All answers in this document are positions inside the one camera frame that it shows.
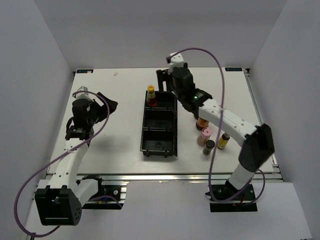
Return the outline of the red-lid sauce jar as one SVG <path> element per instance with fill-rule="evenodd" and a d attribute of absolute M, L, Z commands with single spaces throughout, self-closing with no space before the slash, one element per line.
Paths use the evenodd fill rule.
<path fill-rule="evenodd" d="M 195 126 L 197 130 L 201 131 L 203 128 L 207 128 L 209 126 L 209 121 L 198 117 Z"/>

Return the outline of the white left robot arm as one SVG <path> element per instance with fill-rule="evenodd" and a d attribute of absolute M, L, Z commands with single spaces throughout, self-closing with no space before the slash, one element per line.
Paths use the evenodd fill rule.
<path fill-rule="evenodd" d="M 82 216 L 82 208 L 93 197 L 105 196 L 106 187 L 97 178 L 77 180 L 82 160 L 96 135 L 94 125 L 105 122 L 118 106 L 116 101 L 101 92 L 97 98 L 102 104 L 79 90 L 74 94 L 72 117 L 66 125 L 64 153 L 45 188 L 37 189 L 35 202 L 40 222 L 44 226 L 76 226 Z"/>

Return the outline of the yellow-cap red sauce bottle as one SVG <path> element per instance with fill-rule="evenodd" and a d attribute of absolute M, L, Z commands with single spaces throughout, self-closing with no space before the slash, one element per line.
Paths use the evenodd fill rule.
<path fill-rule="evenodd" d="M 155 93 L 155 87 L 153 85 L 149 85 L 147 87 L 146 102 L 151 107 L 156 107 L 157 106 L 157 98 L 156 98 L 156 93 Z"/>

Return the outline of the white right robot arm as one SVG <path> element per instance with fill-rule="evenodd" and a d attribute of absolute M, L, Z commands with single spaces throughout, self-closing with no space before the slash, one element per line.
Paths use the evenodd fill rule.
<path fill-rule="evenodd" d="M 160 90 L 166 85 L 186 111 L 217 126 L 219 132 L 225 132 L 241 147 L 238 165 L 222 189 L 229 200 L 238 199 L 254 174 L 275 152 L 271 127 L 265 123 L 255 125 L 225 109 L 222 102 L 196 87 L 187 67 L 157 70 L 156 75 Z"/>

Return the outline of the small yellow-label brown bottle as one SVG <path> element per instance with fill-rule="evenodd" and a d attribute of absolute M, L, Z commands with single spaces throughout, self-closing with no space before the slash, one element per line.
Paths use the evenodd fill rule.
<path fill-rule="evenodd" d="M 229 140 L 230 140 L 230 136 L 226 132 L 224 132 L 222 134 L 221 138 L 218 141 L 217 148 L 219 150 L 225 149 L 225 147 L 228 144 Z"/>

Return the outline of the pink-lid spice shaker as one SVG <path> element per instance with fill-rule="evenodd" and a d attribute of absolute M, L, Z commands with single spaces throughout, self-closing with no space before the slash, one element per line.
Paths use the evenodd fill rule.
<path fill-rule="evenodd" d="M 197 137 L 197 144 L 201 147 L 204 147 L 206 142 L 210 139 L 212 130 L 209 127 L 204 127 L 201 130 L 201 134 Z"/>

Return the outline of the black-lid pepper shaker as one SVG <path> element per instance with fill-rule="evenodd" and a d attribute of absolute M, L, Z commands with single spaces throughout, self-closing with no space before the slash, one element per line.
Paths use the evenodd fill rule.
<path fill-rule="evenodd" d="M 210 155 L 214 147 L 215 147 L 215 142 L 213 140 L 207 140 L 202 150 L 202 154 L 205 156 Z"/>

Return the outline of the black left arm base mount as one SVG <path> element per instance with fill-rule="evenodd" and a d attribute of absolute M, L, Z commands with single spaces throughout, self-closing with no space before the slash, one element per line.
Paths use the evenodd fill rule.
<path fill-rule="evenodd" d="M 126 199 L 127 183 L 103 179 L 101 175 L 85 175 L 76 182 L 94 180 L 97 192 L 82 207 L 84 210 L 120 210 Z"/>

